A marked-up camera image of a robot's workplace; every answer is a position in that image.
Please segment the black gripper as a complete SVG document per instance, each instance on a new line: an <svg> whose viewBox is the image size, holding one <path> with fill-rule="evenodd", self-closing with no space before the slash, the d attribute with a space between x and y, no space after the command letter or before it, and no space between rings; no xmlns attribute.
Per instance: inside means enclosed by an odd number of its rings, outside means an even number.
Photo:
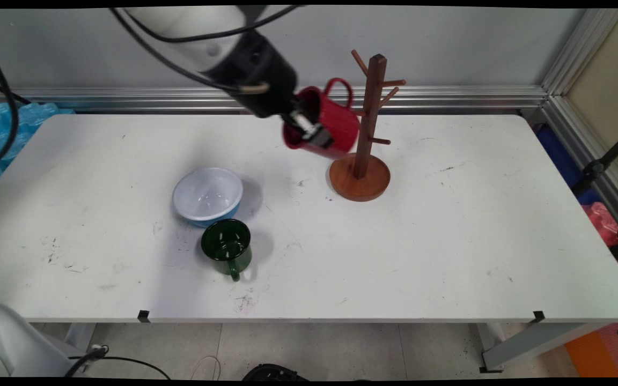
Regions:
<svg viewBox="0 0 618 386"><path fill-rule="evenodd" d="M295 110L297 74L268 39L256 30L240 34L232 51L220 64L204 73L210 80L226 86L268 85L261 94L229 95L256 117L289 117L283 122L283 140L291 149L309 145L329 149L333 135L321 122L312 122Z"/></svg>

